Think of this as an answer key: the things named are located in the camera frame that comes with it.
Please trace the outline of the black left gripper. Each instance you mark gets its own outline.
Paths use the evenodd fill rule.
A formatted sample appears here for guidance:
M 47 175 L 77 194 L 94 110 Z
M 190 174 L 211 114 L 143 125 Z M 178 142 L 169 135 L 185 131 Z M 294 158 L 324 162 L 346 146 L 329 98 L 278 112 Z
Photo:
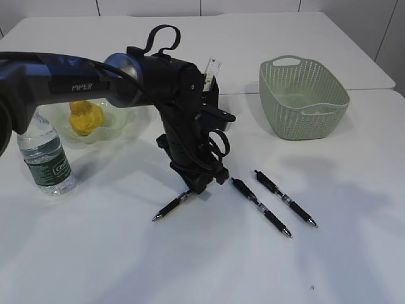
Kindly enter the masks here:
M 201 194 L 212 179 L 224 184 L 229 178 L 223 158 L 230 152 L 230 143 L 224 131 L 199 126 L 165 126 L 164 131 L 158 146 L 166 150 L 190 190 Z

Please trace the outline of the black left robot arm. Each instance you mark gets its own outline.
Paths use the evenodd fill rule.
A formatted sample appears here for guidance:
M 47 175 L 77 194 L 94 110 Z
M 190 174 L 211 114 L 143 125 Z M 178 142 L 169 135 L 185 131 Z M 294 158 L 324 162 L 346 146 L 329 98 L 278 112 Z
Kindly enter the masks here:
M 201 193 L 211 181 L 229 177 L 223 158 L 229 153 L 210 138 L 215 130 L 204 120 L 204 77 L 193 63 L 165 54 L 142 56 L 130 47 L 105 62 L 65 54 L 1 53 L 1 149 L 12 133 L 22 134 L 37 107 L 104 98 L 117 108 L 153 105 L 164 134 L 165 150 L 189 189 Z

